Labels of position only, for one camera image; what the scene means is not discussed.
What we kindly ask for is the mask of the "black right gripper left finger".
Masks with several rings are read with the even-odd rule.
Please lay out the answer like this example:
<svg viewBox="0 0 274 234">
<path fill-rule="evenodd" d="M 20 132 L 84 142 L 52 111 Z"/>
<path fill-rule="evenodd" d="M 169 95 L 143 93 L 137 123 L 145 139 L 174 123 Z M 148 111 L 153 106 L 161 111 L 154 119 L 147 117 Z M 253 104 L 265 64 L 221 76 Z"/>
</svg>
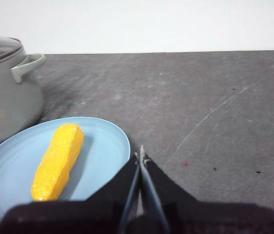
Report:
<svg viewBox="0 0 274 234">
<path fill-rule="evenodd" d="M 133 155 L 86 200 L 15 206 L 1 220 L 0 234 L 121 234 L 138 200 L 139 172 Z"/>
</svg>

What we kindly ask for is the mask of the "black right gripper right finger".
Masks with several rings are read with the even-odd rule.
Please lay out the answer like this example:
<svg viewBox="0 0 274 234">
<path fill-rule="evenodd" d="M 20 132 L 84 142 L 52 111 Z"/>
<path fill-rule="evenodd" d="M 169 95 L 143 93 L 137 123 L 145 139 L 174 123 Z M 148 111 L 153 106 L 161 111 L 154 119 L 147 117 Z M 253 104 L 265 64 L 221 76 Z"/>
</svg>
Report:
<svg viewBox="0 0 274 234">
<path fill-rule="evenodd" d="M 203 202 L 176 184 L 140 148 L 144 211 L 166 234 L 274 234 L 274 210 L 250 203 Z"/>
</svg>

